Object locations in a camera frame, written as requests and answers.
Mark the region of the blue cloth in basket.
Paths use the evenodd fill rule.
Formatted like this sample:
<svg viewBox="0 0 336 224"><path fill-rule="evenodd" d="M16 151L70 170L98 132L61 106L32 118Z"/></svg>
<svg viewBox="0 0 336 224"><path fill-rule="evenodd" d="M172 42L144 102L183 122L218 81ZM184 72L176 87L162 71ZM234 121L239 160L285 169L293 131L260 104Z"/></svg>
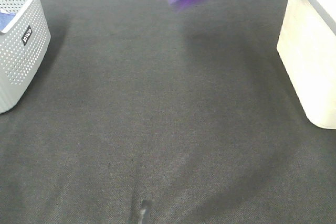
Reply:
<svg viewBox="0 0 336 224"><path fill-rule="evenodd" d="M9 13L4 9L0 10L0 30L6 28L6 26L11 22L15 17L15 14Z"/></svg>

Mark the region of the grey perforated laundry basket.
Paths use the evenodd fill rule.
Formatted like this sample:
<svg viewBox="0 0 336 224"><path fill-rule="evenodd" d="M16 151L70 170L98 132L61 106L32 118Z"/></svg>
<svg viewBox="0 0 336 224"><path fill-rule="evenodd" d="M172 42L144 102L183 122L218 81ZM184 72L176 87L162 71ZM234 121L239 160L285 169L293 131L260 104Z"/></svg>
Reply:
<svg viewBox="0 0 336 224"><path fill-rule="evenodd" d="M40 0L1 0L15 14L1 30L1 113L21 99L49 46L50 31Z"/></svg>

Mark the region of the white storage bin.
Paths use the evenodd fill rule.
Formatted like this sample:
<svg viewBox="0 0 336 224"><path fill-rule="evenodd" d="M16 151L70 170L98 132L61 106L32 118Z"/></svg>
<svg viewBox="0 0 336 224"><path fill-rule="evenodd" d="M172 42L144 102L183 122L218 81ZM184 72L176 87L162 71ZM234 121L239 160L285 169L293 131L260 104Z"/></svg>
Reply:
<svg viewBox="0 0 336 224"><path fill-rule="evenodd" d="M335 0L288 0L277 50L308 120L335 129Z"/></svg>

